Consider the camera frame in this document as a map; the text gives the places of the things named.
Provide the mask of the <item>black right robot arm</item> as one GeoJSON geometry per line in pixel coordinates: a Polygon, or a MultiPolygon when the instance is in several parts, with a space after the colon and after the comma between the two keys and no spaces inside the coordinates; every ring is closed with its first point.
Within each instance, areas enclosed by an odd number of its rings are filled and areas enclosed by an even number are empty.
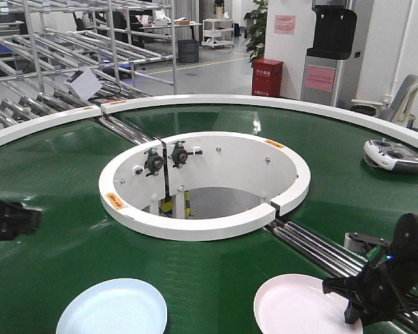
{"type": "Polygon", "coordinates": [[[396,222],[392,241],[348,233],[344,246],[365,253],[367,262],[356,275],[326,278],[323,292],[334,292],[348,299],[344,311],[347,324],[358,319],[363,326],[390,321],[408,313],[418,331],[418,295],[410,291],[418,284],[418,215],[407,213],[396,222]]]}

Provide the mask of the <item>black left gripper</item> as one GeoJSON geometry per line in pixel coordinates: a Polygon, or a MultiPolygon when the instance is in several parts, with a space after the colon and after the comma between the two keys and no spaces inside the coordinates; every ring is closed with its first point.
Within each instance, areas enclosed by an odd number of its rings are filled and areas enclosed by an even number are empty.
{"type": "Polygon", "coordinates": [[[42,212],[25,208],[20,202],[0,200],[0,241],[14,240],[20,234],[34,234],[42,212]]]}

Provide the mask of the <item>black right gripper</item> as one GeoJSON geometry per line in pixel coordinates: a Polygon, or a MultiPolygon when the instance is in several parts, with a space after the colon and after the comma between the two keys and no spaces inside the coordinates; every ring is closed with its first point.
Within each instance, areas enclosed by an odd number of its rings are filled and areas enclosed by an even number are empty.
{"type": "Polygon", "coordinates": [[[348,299],[345,323],[360,320],[364,326],[392,320],[400,313],[411,314],[415,300],[408,293],[413,286],[412,275],[389,264],[374,269],[366,265],[356,276],[326,278],[322,282],[323,293],[336,293],[348,299]]]}

